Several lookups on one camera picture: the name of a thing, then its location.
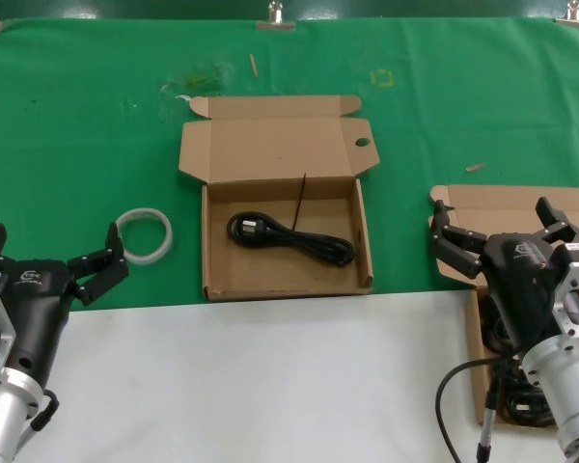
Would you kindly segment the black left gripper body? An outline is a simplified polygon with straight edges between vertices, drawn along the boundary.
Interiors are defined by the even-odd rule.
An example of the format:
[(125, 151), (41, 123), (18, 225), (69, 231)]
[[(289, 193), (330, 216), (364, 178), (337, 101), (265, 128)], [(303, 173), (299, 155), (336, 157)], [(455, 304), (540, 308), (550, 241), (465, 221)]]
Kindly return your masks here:
[(6, 276), (0, 298), (15, 330), (6, 367), (44, 389), (74, 300), (73, 274), (53, 259), (0, 259), (0, 272)]

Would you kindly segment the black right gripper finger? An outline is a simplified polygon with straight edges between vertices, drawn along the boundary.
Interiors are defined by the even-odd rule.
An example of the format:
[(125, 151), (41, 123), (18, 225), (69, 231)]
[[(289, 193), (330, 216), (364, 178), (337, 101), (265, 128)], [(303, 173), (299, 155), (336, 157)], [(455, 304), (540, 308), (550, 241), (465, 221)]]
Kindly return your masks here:
[(579, 242), (579, 228), (568, 220), (562, 210), (552, 206), (546, 197), (538, 199), (536, 213), (542, 224), (542, 229), (535, 233), (537, 238), (549, 244), (554, 244), (557, 241), (563, 243)]
[(483, 270), (481, 255), (486, 235), (454, 226), (449, 217), (451, 209), (442, 200), (434, 203), (429, 226), (431, 250), (434, 256), (469, 279)]

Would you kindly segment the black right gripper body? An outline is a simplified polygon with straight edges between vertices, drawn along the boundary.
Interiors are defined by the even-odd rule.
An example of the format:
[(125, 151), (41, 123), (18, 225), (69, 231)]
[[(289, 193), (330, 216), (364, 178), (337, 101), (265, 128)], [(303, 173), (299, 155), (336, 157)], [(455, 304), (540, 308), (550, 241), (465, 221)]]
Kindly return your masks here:
[(524, 355), (562, 333), (554, 315), (558, 270), (549, 263), (562, 231), (488, 236), (480, 250), (482, 273), (510, 340), (506, 355)]

